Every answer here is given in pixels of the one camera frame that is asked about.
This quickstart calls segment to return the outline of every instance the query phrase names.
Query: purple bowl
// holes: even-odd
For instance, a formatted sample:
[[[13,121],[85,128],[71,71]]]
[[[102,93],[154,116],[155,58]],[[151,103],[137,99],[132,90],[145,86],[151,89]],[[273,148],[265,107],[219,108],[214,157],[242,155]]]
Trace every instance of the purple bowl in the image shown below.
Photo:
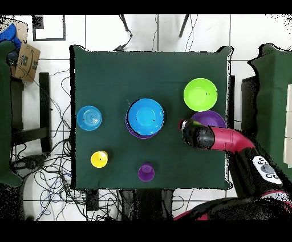
[[[191,119],[198,121],[205,126],[209,125],[214,127],[226,128],[226,123],[222,116],[212,110],[197,112],[191,117]]]

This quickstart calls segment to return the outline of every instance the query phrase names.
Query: control button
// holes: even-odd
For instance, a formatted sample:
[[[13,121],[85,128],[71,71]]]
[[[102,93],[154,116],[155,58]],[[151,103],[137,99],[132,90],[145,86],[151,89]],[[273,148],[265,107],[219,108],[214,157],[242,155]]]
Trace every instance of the control button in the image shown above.
[[[264,173],[268,173],[268,174],[275,174],[275,171],[272,167],[270,166],[267,166],[267,165],[263,165],[261,166],[261,170],[264,172]]]

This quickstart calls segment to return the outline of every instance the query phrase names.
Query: green cloth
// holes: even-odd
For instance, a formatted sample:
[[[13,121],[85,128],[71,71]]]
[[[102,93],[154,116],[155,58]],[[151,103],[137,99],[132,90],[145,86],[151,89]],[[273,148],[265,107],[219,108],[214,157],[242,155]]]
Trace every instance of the green cloth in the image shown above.
[[[256,140],[292,181],[292,168],[284,163],[287,88],[292,83],[292,52],[266,44],[249,62],[259,78]]]
[[[17,187],[22,184],[22,179],[10,171],[11,154],[11,95],[10,95],[10,67],[6,63],[9,52],[15,49],[14,44],[9,41],[0,43],[0,183]]]
[[[218,99],[212,110],[225,116],[231,51],[224,47],[217,53],[96,53],[74,46],[75,114],[87,105],[102,113],[94,131],[76,123],[76,189],[229,188],[225,154],[187,146],[178,124],[194,113],[184,103],[183,91],[195,78],[216,85]],[[150,139],[134,137],[125,126],[129,105],[140,98],[154,99],[166,110],[163,128]],[[96,151],[108,153],[104,168],[91,164]],[[144,162],[155,169],[147,183],[137,175]]]

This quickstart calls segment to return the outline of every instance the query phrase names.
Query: purple plate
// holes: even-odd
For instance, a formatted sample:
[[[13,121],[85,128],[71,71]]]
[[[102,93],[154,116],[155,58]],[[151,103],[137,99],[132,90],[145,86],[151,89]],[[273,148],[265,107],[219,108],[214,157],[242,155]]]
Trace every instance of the purple plate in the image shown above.
[[[125,116],[125,126],[127,127],[128,131],[135,137],[139,138],[139,139],[149,139],[151,137],[153,137],[154,135],[156,135],[158,132],[156,132],[153,135],[139,135],[137,133],[135,133],[128,125],[127,123],[127,115]]]

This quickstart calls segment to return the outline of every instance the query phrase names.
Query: purple cup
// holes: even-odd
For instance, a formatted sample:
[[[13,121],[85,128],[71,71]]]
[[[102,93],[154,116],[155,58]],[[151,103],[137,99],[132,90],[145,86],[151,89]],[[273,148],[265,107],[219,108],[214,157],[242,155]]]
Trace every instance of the purple cup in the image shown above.
[[[149,163],[143,164],[138,171],[138,177],[141,181],[144,182],[151,181],[154,177],[154,174],[154,169]]]

